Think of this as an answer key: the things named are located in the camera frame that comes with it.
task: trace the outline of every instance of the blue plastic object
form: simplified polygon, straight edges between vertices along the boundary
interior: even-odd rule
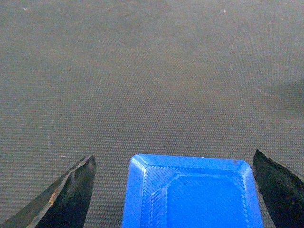
[[[137,154],[122,228],[262,228],[250,166],[241,160]]]

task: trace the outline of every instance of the woven texture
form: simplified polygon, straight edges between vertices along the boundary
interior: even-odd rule
[[[304,173],[303,14],[299,0],[1,1],[0,223],[86,154],[88,228],[120,227],[136,153],[251,163],[259,148]]]

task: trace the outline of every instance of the textured surface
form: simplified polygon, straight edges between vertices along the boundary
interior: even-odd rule
[[[303,15],[299,0],[0,1],[0,222],[86,154],[97,228],[120,226],[136,153],[258,147],[304,173]]]

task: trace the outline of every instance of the gray mat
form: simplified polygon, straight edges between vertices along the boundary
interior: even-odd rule
[[[136,153],[260,148],[304,173],[303,15],[299,0],[2,0],[0,223],[86,154],[92,228],[120,227]]]

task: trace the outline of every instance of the gray fabric surface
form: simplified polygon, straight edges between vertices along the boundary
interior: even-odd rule
[[[120,227],[136,153],[304,173],[300,0],[2,0],[0,223],[86,154],[85,227]],[[266,228],[274,227],[261,198]]]

